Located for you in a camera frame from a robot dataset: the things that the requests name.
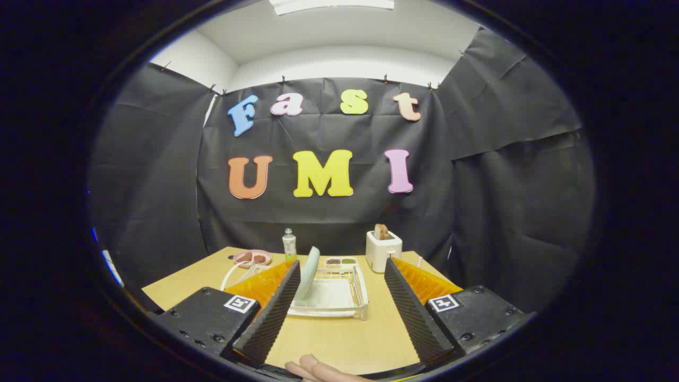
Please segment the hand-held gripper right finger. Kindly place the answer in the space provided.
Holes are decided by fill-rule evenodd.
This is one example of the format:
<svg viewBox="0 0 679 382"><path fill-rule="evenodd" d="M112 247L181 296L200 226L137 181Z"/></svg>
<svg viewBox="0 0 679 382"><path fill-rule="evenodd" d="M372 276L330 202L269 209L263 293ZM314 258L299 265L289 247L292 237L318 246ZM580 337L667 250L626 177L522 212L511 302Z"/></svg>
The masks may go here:
<svg viewBox="0 0 679 382"><path fill-rule="evenodd" d="M485 286L462 289L402 259L387 259L384 280L427 367L490 346L531 319Z"/></svg>

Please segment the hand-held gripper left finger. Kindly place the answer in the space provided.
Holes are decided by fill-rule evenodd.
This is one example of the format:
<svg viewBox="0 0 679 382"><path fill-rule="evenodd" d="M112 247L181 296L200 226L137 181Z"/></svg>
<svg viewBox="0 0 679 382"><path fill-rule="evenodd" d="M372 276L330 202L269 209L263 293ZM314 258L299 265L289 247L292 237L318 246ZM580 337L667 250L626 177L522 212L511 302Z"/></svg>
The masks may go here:
<svg viewBox="0 0 679 382"><path fill-rule="evenodd" d="M203 287L153 321L186 346L216 358L261 367L301 280L287 261L227 288Z"/></svg>

